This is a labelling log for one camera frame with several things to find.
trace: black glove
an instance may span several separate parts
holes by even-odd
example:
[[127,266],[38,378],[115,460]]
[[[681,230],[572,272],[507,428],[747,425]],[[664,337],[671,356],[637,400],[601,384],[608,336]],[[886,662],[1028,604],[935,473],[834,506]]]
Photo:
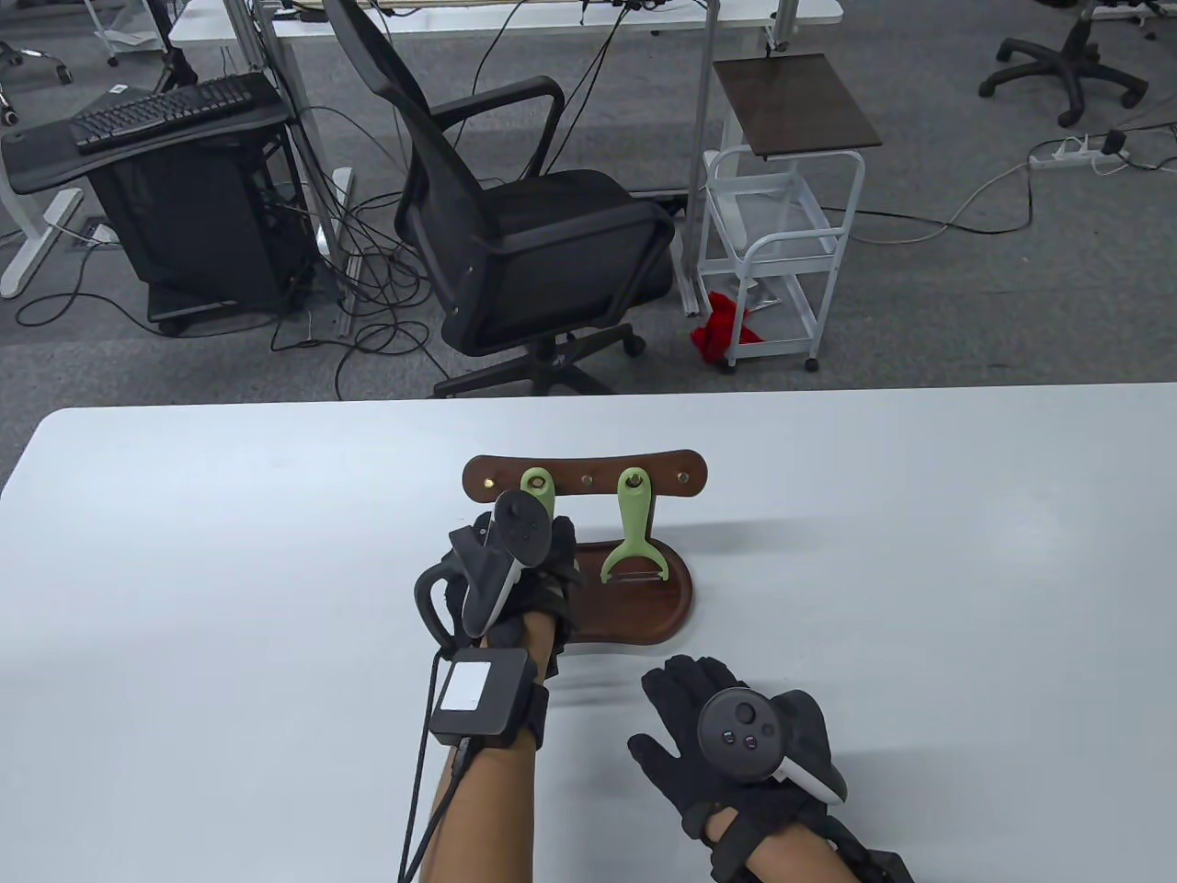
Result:
[[[746,686],[718,659],[694,660],[673,656],[661,669],[646,672],[641,689],[658,711],[674,744],[673,757],[653,737],[638,733],[630,738],[630,753],[654,788],[683,816],[683,829],[697,839],[703,837],[707,818],[730,806],[767,837],[798,821],[803,815],[825,815],[825,804],[792,782],[767,779],[740,784],[716,770],[699,746],[699,712],[707,699],[730,686]],[[773,704],[780,697],[772,699]]]
[[[485,530],[491,513],[484,512],[474,522],[476,530]],[[523,615],[534,611],[551,615],[556,619],[556,640],[552,656],[547,664],[545,677],[558,672],[556,657],[572,636],[572,613],[568,609],[568,587],[584,582],[577,562],[577,532],[572,520],[559,516],[552,520],[552,546],[547,558],[538,567],[527,567],[519,576],[519,582],[511,589],[498,619],[486,633],[490,646],[520,646],[525,636]],[[471,646],[477,642],[461,626],[461,608],[466,599],[465,577],[455,577],[446,582],[445,605],[453,619],[453,636],[458,646]]]

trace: metal rolling cart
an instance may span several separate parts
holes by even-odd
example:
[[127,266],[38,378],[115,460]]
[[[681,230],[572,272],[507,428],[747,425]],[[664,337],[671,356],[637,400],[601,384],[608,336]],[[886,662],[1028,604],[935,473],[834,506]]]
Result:
[[[866,177],[858,148],[882,141],[824,55],[714,67],[749,141],[705,154],[706,213],[696,272],[703,291],[712,277],[727,277],[736,287],[732,338],[720,369],[733,372],[745,358],[804,353],[805,370],[814,372]],[[742,158],[759,158],[770,168],[759,171],[758,162],[756,173],[740,174]],[[803,174],[823,160],[851,172],[839,177],[849,177],[850,186],[837,225]],[[712,227],[722,253],[709,252]],[[816,305],[799,279],[813,273],[826,277]],[[740,341],[745,325],[756,341]]]

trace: floor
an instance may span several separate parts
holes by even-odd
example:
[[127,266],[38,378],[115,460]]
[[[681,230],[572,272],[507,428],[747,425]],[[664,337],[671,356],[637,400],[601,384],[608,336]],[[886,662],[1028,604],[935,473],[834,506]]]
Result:
[[[925,217],[950,215],[982,182],[1023,161],[1033,144],[1059,137],[1064,109],[1049,81],[1004,87],[996,99],[977,98],[977,84],[996,66],[1003,36],[1060,44],[1070,13],[1031,0],[844,0],[845,22],[803,32],[798,51],[823,51],[875,121],[885,146],[867,155],[863,207]],[[125,58],[107,67],[86,20],[54,14],[31,20],[0,14],[5,39],[65,58],[75,82],[56,84],[52,67],[26,65],[6,82],[21,125],[73,113],[115,82],[151,85],[154,59]],[[1177,29],[1156,26],[1145,40],[1126,22],[1099,26],[1104,60],[1152,81],[1133,112],[1111,88],[1093,87],[1079,126],[1105,131],[1128,117],[1137,122],[1177,118]],[[520,52],[521,38],[505,38],[486,65],[480,87],[537,73],[566,89],[580,77],[598,38],[545,39]],[[432,101],[470,88],[485,40],[403,47]],[[727,52],[734,51],[727,47]],[[681,184],[686,174],[697,34],[623,35],[607,58],[592,101],[561,158],[561,166],[591,165],[630,185]],[[191,52],[205,75],[232,69],[218,51]],[[312,99],[338,108],[394,154],[395,130],[381,102],[367,93],[338,49],[300,53]],[[718,102],[713,115],[718,119]],[[480,120],[463,137],[463,153],[480,174],[517,174],[539,126],[532,108]],[[361,170],[359,197],[399,186],[400,173],[367,137],[330,113],[320,114],[334,164]],[[713,127],[712,135],[718,130]],[[1177,153],[1159,135],[1133,139],[1142,161]],[[1126,171],[1100,178],[1085,170],[1035,175],[1035,223],[1003,237],[950,232],[930,243],[880,247],[857,244],[847,257],[822,353],[822,371],[806,374],[798,360],[745,363],[734,377],[706,367],[689,340],[694,320],[677,297],[633,314],[650,346],[640,361],[620,351],[603,353],[590,370],[623,392],[794,390],[989,384],[1135,383],[1177,379],[1177,175]],[[79,213],[100,210],[88,197]],[[1019,173],[985,193],[962,221],[1003,227],[1026,212]],[[388,212],[370,220],[387,226]],[[0,231],[7,230],[0,219]],[[862,218],[858,232],[905,238],[926,226]],[[0,260],[11,253],[0,250]],[[333,397],[338,347],[270,352],[271,328],[206,340],[151,337],[112,307],[79,301],[40,328],[16,325],[29,300],[74,287],[84,252],[62,241],[16,301],[0,303],[0,484],[36,424],[68,406],[314,400]],[[146,290],[120,251],[99,251],[86,267],[84,290],[101,293],[142,316]],[[38,304],[27,319],[55,304]],[[279,343],[307,332],[332,334],[324,304],[293,317]],[[406,318],[435,327],[427,303]],[[440,340],[431,353],[447,370],[477,364]],[[345,398],[415,398],[439,379],[421,353],[357,357],[340,378]],[[518,394],[507,389],[494,394]]]

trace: black keyboard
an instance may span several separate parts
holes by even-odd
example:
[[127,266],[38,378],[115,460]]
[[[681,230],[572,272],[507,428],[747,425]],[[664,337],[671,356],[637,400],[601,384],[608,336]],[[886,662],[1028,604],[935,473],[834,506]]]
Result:
[[79,153],[95,153],[240,113],[254,105],[254,94],[250,88],[252,82],[246,77],[221,77],[137,98],[114,107],[79,113],[69,121],[69,131]]

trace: computer tower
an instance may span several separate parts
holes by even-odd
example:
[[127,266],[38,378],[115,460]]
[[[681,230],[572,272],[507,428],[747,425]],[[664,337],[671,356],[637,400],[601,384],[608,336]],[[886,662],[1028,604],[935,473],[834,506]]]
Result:
[[318,257],[282,126],[162,147],[87,177],[165,333],[301,303]]

